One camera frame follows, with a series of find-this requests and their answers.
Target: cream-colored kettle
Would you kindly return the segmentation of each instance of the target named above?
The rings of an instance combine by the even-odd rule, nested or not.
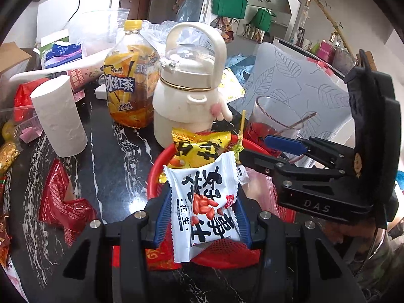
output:
[[[185,27],[205,33],[213,51],[193,44],[178,45]],[[233,115],[217,90],[227,58],[220,33],[201,22],[175,25],[166,40],[166,56],[161,61],[161,77],[153,97],[154,136],[166,148],[172,143],[172,128],[206,132],[215,119],[231,121]]]

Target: bamboo branch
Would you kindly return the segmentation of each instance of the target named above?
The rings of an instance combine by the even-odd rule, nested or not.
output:
[[[347,48],[349,54],[352,56],[352,58],[355,59],[354,54],[352,53],[351,47],[347,43],[347,40],[344,36],[344,33],[342,32],[341,28],[338,26],[338,24],[334,21],[334,19],[331,17],[329,12],[326,10],[326,8],[323,6],[323,4],[319,0],[313,0],[315,3],[320,7],[320,9],[323,11],[324,15],[327,17],[327,19],[331,22],[335,30],[337,31],[338,35],[340,36],[342,42],[344,43],[344,46]]]

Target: pink plastic bag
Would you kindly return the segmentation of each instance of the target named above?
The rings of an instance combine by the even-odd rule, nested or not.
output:
[[[270,211],[279,217],[276,205],[276,189],[272,178],[265,174],[246,168],[250,181],[243,185],[243,190],[248,198],[258,202],[262,210]]]

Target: green tote bag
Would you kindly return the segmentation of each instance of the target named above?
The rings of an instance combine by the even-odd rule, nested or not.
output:
[[[276,17],[276,14],[267,9],[259,8],[255,16],[250,21],[250,24],[264,32],[269,32],[272,17]]]
[[[247,0],[212,0],[212,13],[221,17],[243,19]]]

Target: yellow bottle cap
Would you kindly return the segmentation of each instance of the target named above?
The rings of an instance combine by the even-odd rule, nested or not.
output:
[[[133,31],[136,29],[142,29],[142,22],[143,21],[141,19],[127,20],[124,25],[124,30]]]

